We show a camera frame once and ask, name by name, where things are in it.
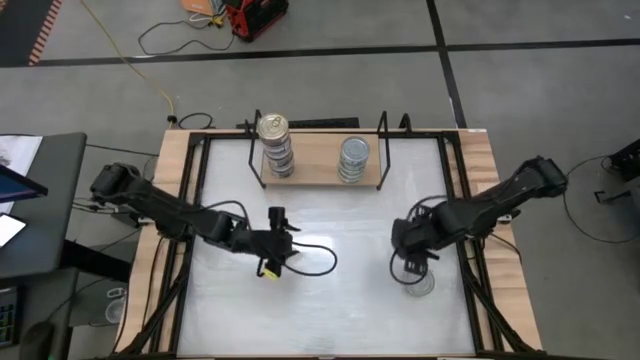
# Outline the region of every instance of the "computer screen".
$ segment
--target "computer screen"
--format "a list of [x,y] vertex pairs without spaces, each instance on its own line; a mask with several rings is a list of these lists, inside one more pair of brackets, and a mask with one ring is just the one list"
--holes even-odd
[[0,165],[0,203],[46,196],[46,187]]

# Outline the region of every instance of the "yellow tag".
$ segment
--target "yellow tag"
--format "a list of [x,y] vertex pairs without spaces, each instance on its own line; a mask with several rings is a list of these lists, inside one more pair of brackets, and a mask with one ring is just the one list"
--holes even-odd
[[273,280],[273,281],[278,280],[278,275],[274,274],[273,272],[271,272],[271,271],[269,271],[269,270],[267,270],[267,269],[264,269],[262,272],[263,272],[263,274],[265,274],[269,279],[271,279],[271,280]]

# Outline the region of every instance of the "white paper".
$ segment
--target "white paper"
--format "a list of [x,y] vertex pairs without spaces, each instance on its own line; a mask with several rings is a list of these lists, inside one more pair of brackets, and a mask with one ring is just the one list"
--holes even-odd
[[[0,136],[0,165],[26,176],[38,153],[42,136]],[[12,202],[0,204],[0,213],[9,213]]]
[[[389,275],[393,220],[406,216],[417,200],[445,194],[435,140],[391,139],[390,146],[391,169],[380,191],[271,185],[263,190],[246,165],[249,141],[213,140],[202,204],[238,200],[247,208],[254,229],[269,228],[269,206],[284,206],[289,223],[302,229],[293,233],[294,241],[328,246],[339,260],[327,276],[301,277],[283,269],[274,282],[256,277],[255,256],[230,254],[198,239],[178,353],[472,354],[455,246],[439,251],[440,260],[430,262],[436,285],[425,297],[411,296]],[[380,151],[384,152],[383,143]],[[241,214],[231,205],[220,210]],[[297,249],[302,253],[287,261],[290,266],[317,272],[332,264],[326,252]],[[394,268],[400,276],[402,262],[396,261]]]

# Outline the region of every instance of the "stacked cans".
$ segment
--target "stacked cans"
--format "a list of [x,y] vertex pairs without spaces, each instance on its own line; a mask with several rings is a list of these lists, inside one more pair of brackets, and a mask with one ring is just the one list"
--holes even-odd
[[359,137],[351,136],[342,142],[338,176],[347,184],[357,183],[364,175],[364,168],[369,159],[369,144]]
[[286,178],[293,174],[293,149],[289,137],[289,122],[284,116],[267,114],[258,120],[258,135],[274,176]]

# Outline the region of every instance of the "gray floor tile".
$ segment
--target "gray floor tile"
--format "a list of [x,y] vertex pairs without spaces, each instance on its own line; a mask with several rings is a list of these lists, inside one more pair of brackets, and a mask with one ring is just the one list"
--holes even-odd
[[78,326],[74,328],[68,359],[81,360],[106,356],[113,348],[117,332],[117,326]]
[[[502,178],[535,155],[568,171],[638,139],[640,49],[503,51],[453,54],[470,127],[489,129]],[[571,176],[567,199],[576,220],[596,236],[638,231],[629,202],[595,202],[593,191],[619,187],[599,166]],[[561,199],[522,206],[518,247],[546,350],[635,359],[640,353],[640,240],[592,241],[570,225]]]
[[[137,247],[139,234],[128,238],[126,241],[106,248],[103,253],[124,261],[133,261]],[[105,245],[93,246],[95,250],[102,250]],[[99,280],[100,277],[92,274],[81,273],[78,278],[76,289],[81,289],[93,281]],[[73,301],[73,309],[69,323],[71,326],[107,325],[108,321],[105,317],[105,310],[109,303],[115,299],[107,297],[107,292],[114,288],[127,288],[126,283],[115,280],[103,280],[91,285],[78,293]]]
[[[431,127],[453,125],[435,54],[325,56],[138,65],[175,98],[178,115],[204,111],[221,128],[254,110],[291,119],[360,117],[383,110]],[[167,127],[164,99],[125,66],[0,69],[6,131],[84,131],[89,142],[157,152]]]
[[448,44],[637,38],[634,0],[436,0]]
[[[137,39],[161,21],[189,17],[175,0],[87,0],[127,56],[144,55]],[[175,49],[191,39],[224,47],[230,26],[194,30],[185,24],[154,30],[144,39],[150,52]],[[289,50],[433,44],[427,6],[422,0],[295,0],[289,12],[250,44],[236,40],[228,51]],[[181,53],[209,52],[192,45]],[[112,57],[105,35],[78,1],[63,2],[42,59]]]

